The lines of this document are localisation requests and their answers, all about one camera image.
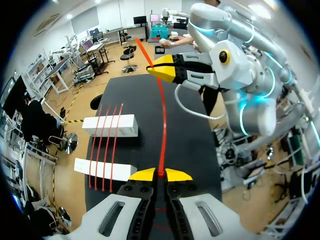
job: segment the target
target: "person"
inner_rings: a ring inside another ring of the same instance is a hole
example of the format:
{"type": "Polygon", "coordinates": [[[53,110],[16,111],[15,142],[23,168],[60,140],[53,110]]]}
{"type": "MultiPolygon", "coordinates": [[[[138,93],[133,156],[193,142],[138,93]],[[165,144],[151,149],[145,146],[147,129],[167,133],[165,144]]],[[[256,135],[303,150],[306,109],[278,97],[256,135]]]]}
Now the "person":
{"type": "MultiPolygon", "coordinates": [[[[204,3],[211,5],[211,6],[214,6],[216,8],[222,9],[226,12],[230,12],[233,16],[236,15],[236,17],[238,17],[238,14],[236,13],[236,11],[233,8],[226,6],[224,4],[221,4],[220,0],[204,0],[204,3]]],[[[235,37],[232,37],[228,34],[225,34],[224,32],[222,32],[220,34],[220,36],[217,35],[217,37],[219,38],[220,41],[228,39],[228,40],[231,40],[232,42],[234,42],[238,47],[241,48],[241,46],[242,46],[241,40],[239,40],[235,37]]],[[[181,40],[174,42],[173,45],[171,44],[170,40],[166,40],[161,45],[161,47],[166,48],[166,49],[171,49],[171,48],[181,46],[181,45],[192,44],[193,42],[194,42],[194,39],[191,36],[187,36],[184,39],[181,39],[181,40]]],[[[198,91],[199,91],[200,95],[203,93],[202,102],[203,102],[206,114],[209,116],[216,105],[219,90],[213,89],[213,88],[207,87],[207,86],[202,86],[198,91]]]]}
{"type": "Polygon", "coordinates": [[[24,140],[30,142],[34,135],[43,140],[44,144],[49,145],[48,140],[53,129],[58,129],[61,125],[59,118],[45,113],[39,101],[33,100],[27,105],[23,97],[18,98],[16,110],[22,115],[21,131],[24,140]]]}
{"type": "Polygon", "coordinates": [[[58,226],[55,208],[51,206],[48,196],[39,201],[26,201],[23,213],[42,237],[52,236],[58,226]]]}

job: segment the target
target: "yellow black tape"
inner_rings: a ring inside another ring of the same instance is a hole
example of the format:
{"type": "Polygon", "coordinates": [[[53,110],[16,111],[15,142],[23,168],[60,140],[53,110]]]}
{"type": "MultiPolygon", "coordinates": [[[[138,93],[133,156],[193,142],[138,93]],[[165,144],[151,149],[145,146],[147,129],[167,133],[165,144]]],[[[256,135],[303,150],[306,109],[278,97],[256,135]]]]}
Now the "yellow black tape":
{"type": "Polygon", "coordinates": [[[72,102],[71,102],[71,105],[70,105],[68,111],[66,112],[65,119],[67,119],[67,117],[68,117],[68,115],[69,115],[69,113],[70,113],[71,107],[72,107],[72,105],[74,104],[74,102],[75,102],[75,100],[76,100],[76,97],[78,96],[78,94],[79,94],[79,92],[80,92],[80,89],[81,89],[83,86],[84,86],[84,85],[82,84],[82,85],[79,87],[78,92],[76,93],[76,95],[74,95],[74,98],[73,98],[73,100],[72,100],[72,102]]]}
{"type": "Polygon", "coordinates": [[[65,121],[64,124],[72,124],[72,123],[83,123],[84,120],[80,119],[80,120],[70,120],[70,121],[65,121]]]}
{"type": "Polygon", "coordinates": [[[56,165],[53,165],[53,174],[52,174],[52,196],[53,196],[53,207],[54,207],[54,213],[57,216],[57,209],[56,209],[56,200],[55,200],[55,171],[56,171],[56,165]]]}

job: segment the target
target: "person's arm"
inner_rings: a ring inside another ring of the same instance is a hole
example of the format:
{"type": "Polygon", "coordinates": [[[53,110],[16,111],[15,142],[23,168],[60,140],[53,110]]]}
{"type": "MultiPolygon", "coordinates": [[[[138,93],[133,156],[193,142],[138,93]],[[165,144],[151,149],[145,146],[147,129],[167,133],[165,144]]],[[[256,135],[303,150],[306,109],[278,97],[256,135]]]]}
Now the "person's arm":
{"type": "Polygon", "coordinates": [[[174,45],[171,45],[171,41],[167,40],[167,41],[165,41],[164,44],[161,44],[161,47],[166,48],[166,49],[170,49],[170,48],[174,48],[174,47],[180,46],[180,45],[192,44],[193,41],[194,41],[194,39],[191,36],[186,37],[184,39],[181,39],[179,41],[175,41],[174,45]]]}

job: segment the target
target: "desk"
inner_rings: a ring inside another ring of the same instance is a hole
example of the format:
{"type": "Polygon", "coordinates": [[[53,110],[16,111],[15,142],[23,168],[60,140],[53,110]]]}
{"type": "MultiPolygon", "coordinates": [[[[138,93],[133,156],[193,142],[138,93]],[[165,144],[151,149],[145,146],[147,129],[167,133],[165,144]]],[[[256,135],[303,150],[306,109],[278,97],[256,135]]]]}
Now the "desk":
{"type": "Polygon", "coordinates": [[[131,27],[121,27],[121,28],[117,28],[114,30],[118,31],[118,37],[119,37],[119,41],[120,44],[122,45],[122,40],[121,40],[121,34],[124,33],[124,30],[128,30],[128,29],[138,29],[138,28],[144,28],[144,34],[145,34],[145,41],[147,41],[147,39],[149,38],[148,35],[148,24],[146,23],[144,26],[131,26],[131,27]]]}
{"type": "MultiPolygon", "coordinates": [[[[179,36],[183,36],[184,34],[188,34],[188,30],[185,29],[178,29],[178,28],[168,28],[168,34],[169,36],[171,36],[171,32],[177,32],[179,36]]],[[[159,43],[161,38],[151,38],[151,34],[150,37],[148,39],[148,43],[152,44],[152,43],[159,43]]]]}
{"type": "MultiPolygon", "coordinates": [[[[165,151],[165,167],[184,171],[191,175],[200,191],[210,193],[218,200],[222,200],[220,169],[214,138],[209,122],[204,118],[191,115],[182,110],[176,103],[174,91],[176,84],[162,82],[167,111],[167,139],[165,151]]],[[[206,114],[201,96],[197,91],[183,87],[179,92],[183,104],[202,114],[206,114]]],[[[105,115],[108,106],[113,111],[116,104],[118,109],[123,103],[122,114],[134,114],[139,126],[138,137],[118,138],[114,162],[117,164],[131,164],[139,170],[156,167],[159,158],[163,136],[163,112],[160,91],[156,78],[150,74],[132,75],[112,78],[108,83],[100,104],[103,104],[101,116],[105,115]]],[[[94,156],[97,156],[99,141],[95,141],[94,156]]],[[[105,137],[101,141],[99,161],[104,161],[106,150],[105,137]]],[[[88,143],[86,159],[90,159],[93,137],[88,143]]],[[[109,142],[107,162],[111,161],[113,140],[109,142]]],[[[106,191],[102,192],[102,179],[98,178],[97,188],[89,188],[89,176],[85,176],[85,205],[89,211],[105,199],[110,193],[110,181],[105,180],[106,191]]],[[[124,182],[112,181],[113,191],[116,193],[124,182]]],[[[158,179],[156,208],[166,208],[164,202],[163,179],[158,179]]],[[[153,220],[155,224],[169,227],[165,211],[156,211],[153,220]]],[[[151,240],[174,239],[171,231],[163,231],[153,227],[151,240]]]]}
{"type": "Polygon", "coordinates": [[[49,74],[45,77],[45,80],[48,79],[48,81],[50,81],[50,85],[53,87],[53,89],[55,90],[55,92],[57,94],[61,94],[65,91],[69,91],[69,88],[67,86],[67,84],[65,83],[65,81],[63,80],[63,78],[61,77],[60,73],[59,73],[59,70],[63,67],[63,65],[65,65],[66,63],[68,63],[69,67],[70,67],[70,70],[72,72],[72,67],[71,67],[71,64],[69,62],[70,60],[70,57],[65,57],[61,62],[59,62],[52,70],[51,72],[49,72],[49,74]],[[49,79],[52,75],[56,74],[59,78],[59,85],[58,87],[55,86],[55,84],[49,79]],[[59,86],[60,85],[63,85],[64,89],[62,90],[58,90],[59,86]]]}
{"type": "Polygon", "coordinates": [[[34,156],[35,158],[41,160],[40,162],[40,197],[41,199],[44,199],[44,193],[43,193],[43,173],[44,173],[44,167],[45,164],[50,164],[55,166],[56,162],[55,161],[51,161],[48,158],[52,158],[53,160],[58,160],[58,158],[56,156],[52,156],[46,152],[43,152],[41,150],[39,150],[38,148],[28,144],[27,142],[24,145],[24,150],[23,150],[23,157],[20,160],[20,165],[22,166],[22,184],[23,184],[23,194],[24,194],[24,200],[28,200],[28,193],[27,193],[27,155],[30,154],[32,156],[34,156]],[[31,149],[36,150],[38,153],[41,153],[44,156],[40,156],[39,154],[37,154],[36,152],[32,151],[31,149]]]}
{"type": "MultiPolygon", "coordinates": [[[[187,34],[188,31],[184,29],[176,29],[176,28],[169,28],[169,33],[171,32],[177,32],[179,36],[182,36],[183,34],[187,34]]],[[[155,39],[155,38],[149,38],[148,43],[153,44],[154,46],[160,46],[159,43],[160,39],[155,39]]],[[[186,44],[186,45],[180,45],[180,46],[175,46],[173,48],[167,48],[164,50],[164,54],[154,54],[154,59],[161,58],[164,55],[175,55],[175,54],[181,54],[181,53],[195,53],[197,50],[195,50],[194,46],[192,44],[186,44]]]]}
{"type": "Polygon", "coordinates": [[[108,55],[107,55],[107,52],[106,52],[106,49],[105,49],[105,45],[107,43],[108,42],[106,41],[106,42],[103,42],[103,43],[99,43],[99,44],[93,45],[86,51],[86,55],[88,57],[88,62],[91,64],[95,75],[108,74],[109,72],[108,71],[104,71],[104,70],[106,69],[106,67],[108,66],[109,63],[115,62],[114,60],[113,61],[109,61],[109,58],[108,58],[108,55]],[[98,57],[95,57],[95,52],[97,52],[97,51],[100,53],[100,56],[101,56],[101,59],[102,59],[102,63],[100,65],[99,65],[99,63],[97,61],[98,57]],[[105,62],[105,60],[104,60],[104,58],[102,56],[103,52],[104,52],[105,57],[106,57],[106,62],[105,62]]]}

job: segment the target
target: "stool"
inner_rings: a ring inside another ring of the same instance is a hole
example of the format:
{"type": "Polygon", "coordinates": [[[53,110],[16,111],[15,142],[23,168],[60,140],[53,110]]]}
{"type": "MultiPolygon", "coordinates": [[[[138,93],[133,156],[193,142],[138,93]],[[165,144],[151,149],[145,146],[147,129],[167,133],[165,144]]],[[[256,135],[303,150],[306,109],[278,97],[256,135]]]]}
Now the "stool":
{"type": "Polygon", "coordinates": [[[123,51],[123,55],[120,57],[122,61],[128,61],[128,65],[122,68],[123,73],[131,73],[138,69],[137,65],[130,65],[130,60],[135,56],[135,51],[137,50],[137,46],[132,46],[123,51]]]}
{"type": "Polygon", "coordinates": [[[128,48],[132,48],[133,47],[133,46],[129,45],[128,39],[130,39],[131,36],[128,36],[128,33],[126,33],[126,32],[121,33],[121,37],[126,42],[126,46],[123,47],[124,49],[128,49],[128,48]]]}

